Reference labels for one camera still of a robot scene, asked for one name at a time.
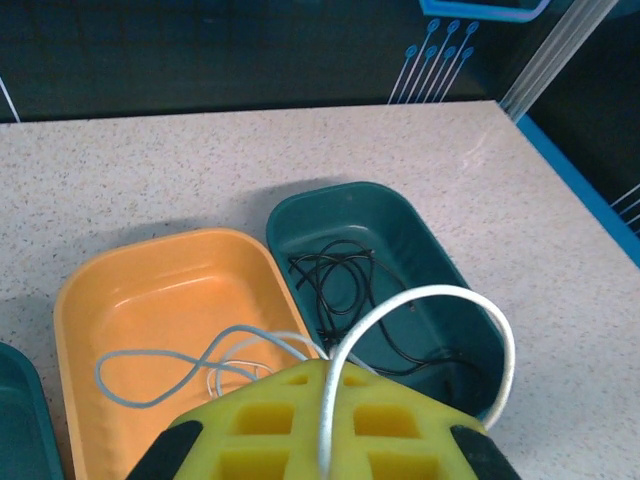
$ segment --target speckled countertop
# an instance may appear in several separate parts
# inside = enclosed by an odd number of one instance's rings
[[[370,180],[510,318],[492,436],[523,478],[640,478],[640,271],[494,103],[2,125],[0,168],[0,341],[40,373],[67,463],[52,309],[73,270],[204,226],[263,239],[283,198]]]

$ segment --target dark green plastic tray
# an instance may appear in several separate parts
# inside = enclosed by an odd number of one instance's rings
[[[63,480],[40,379],[31,362],[0,343],[0,478]]]
[[[468,287],[415,209],[393,190],[358,182],[295,195],[281,202],[269,216],[267,242],[309,334],[318,344],[322,342],[317,333],[316,295],[311,288],[296,290],[300,276],[289,272],[289,258],[318,253],[337,239],[356,240],[373,249],[375,257],[409,288],[431,284]],[[341,247],[343,253],[354,248]],[[378,304],[400,291],[381,269],[374,274],[373,284]],[[344,276],[332,275],[325,293],[332,301],[344,298],[347,302],[353,298],[354,288],[353,279],[345,272]],[[502,340],[484,311],[462,299],[436,297],[419,300],[413,309],[400,307],[385,317],[385,324],[395,342],[414,357],[455,349],[481,371],[479,374],[468,366],[447,363],[389,378],[483,416],[497,394],[503,369]],[[377,327],[365,334],[354,353],[367,363],[387,369],[412,366],[389,347]]]

